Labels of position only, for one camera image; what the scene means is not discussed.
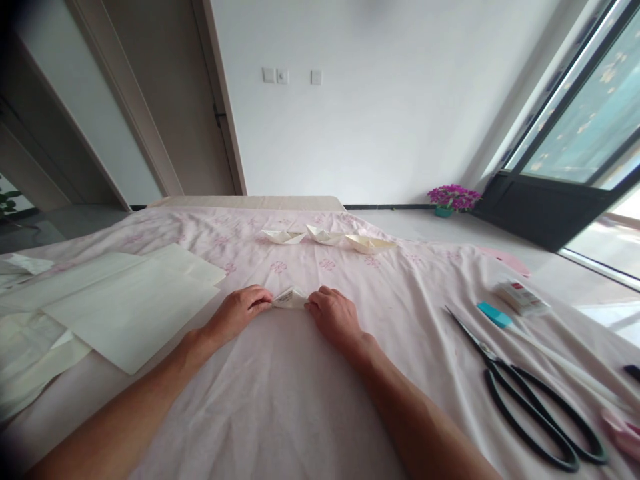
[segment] scissors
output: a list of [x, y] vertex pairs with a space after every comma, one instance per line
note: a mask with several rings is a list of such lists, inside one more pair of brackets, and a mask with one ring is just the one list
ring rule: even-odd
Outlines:
[[[498, 357], [491, 349], [487, 346], [486, 343], [478, 340], [474, 334], [472, 334], [469, 329], [465, 326], [464, 323], [460, 321], [458, 317], [449, 309], [451, 316], [456, 320], [460, 328], [467, 334], [468, 338], [473, 342], [476, 350], [480, 352], [482, 358], [485, 361], [487, 369], [485, 370], [485, 380], [487, 382], [487, 386], [489, 388], [489, 392], [495, 402], [496, 406], [506, 418], [507, 422], [509, 422], [510, 426], [516, 431], [516, 433], [532, 448], [534, 452], [536, 452], [542, 459], [546, 460], [550, 464], [560, 468], [561, 470], [573, 473], [578, 471], [580, 468], [580, 461], [578, 457], [582, 458], [582, 460], [594, 463], [596, 465], [605, 465], [607, 463], [607, 453], [598, 440], [596, 434], [591, 430], [588, 426], [587, 422], [576, 412], [560, 395], [558, 395], [554, 390], [552, 390], [546, 383], [542, 382], [538, 378], [534, 377], [532, 374], [527, 372], [526, 370], [517, 367], [515, 365], [509, 366]], [[506, 372], [513, 380], [516, 382], [520, 390], [525, 394], [526, 398], [520, 395], [520, 393], [514, 389], [511, 384], [502, 376], [500, 370], [502, 369]], [[548, 436], [551, 440], [560, 448], [563, 458], [558, 458], [538, 445], [534, 439], [532, 439], [527, 432], [518, 424], [518, 422], [513, 418], [511, 412], [507, 409], [502, 397], [500, 396], [498, 389], [496, 387], [495, 381], [498, 380], [498, 383], [502, 385], [502, 387], [507, 391], [507, 393], [520, 404], [520, 406], [529, 414], [530, 417], [535, 420], [535, 422], [540, 425], [545, 432], [547, 432]], [[544, 408], [542, 402], [538, 399], [535, 393], [529, 388], [529, 386], [525, 383], [525, 380], [528, 380], [530, 383], [535, 385], [537, 388], [542, 390], [551, 400], [553, 400], [556, 405], [560, 406], [560, 408], [571, 418], [571, 420], [576, 424], [580, 432], [585, 436], [587, 442], [589, 443], [589, 451], [585, 451], [580, 446], [576, 445], [576, 443], [569, 438], [569, 436], [558, 426], [553, 417], [549, 414], [549, 412]]]

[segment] forearm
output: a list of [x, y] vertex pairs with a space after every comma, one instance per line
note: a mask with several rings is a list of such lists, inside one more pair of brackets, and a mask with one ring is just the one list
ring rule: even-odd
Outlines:
[[44, 457], [28, 478], [118, 479], [136, 467], [173, 402], [219, 347], [199, 331]]
[[456, 425], [364, 335], [344, 352], [362, 378], [410, 476], [498, 479]]

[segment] left hand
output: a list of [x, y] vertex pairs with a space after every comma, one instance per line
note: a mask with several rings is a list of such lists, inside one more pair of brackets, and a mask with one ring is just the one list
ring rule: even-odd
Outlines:
[[252, 285], [228, 294], [202, 333], [214, 341], [217, 348], [230, 342], [258, 314], [271, 308], [273, 294], [260, 285]]

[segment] purple flower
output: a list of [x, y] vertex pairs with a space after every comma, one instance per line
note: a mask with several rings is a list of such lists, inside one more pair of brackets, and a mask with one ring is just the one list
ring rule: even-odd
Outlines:
[[480, 200], [481, 194], [452, 184], [434, 188], [430, 190], [428, 196], [432, 204], [458, 211], [472, 209]]

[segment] light switch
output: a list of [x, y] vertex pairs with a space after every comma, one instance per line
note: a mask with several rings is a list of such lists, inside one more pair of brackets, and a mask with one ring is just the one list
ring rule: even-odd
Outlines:
[[322, 70], [311, 70], [311, 84], [322, 85]]
[[278, 83], [286, 85], [289, 83], [289, 70], [278, 69]]
[[275, 83], [275, 69], [262, 67], [262, 80], [265, 83]]

